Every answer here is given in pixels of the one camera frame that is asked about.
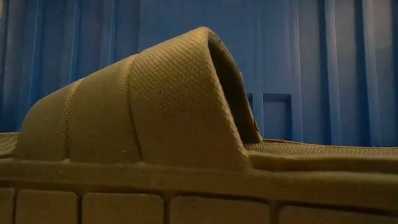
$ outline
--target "olive green slide sandal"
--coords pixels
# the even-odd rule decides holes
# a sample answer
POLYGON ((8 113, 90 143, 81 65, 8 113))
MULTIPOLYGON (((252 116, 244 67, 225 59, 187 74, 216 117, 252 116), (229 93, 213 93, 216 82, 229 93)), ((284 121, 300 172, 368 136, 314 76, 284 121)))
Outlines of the olive green slide sandal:
POLYGON ((262 139, 232 56, 201 27, 0 134, 0 223, 398 223, 398 148, 262 139))

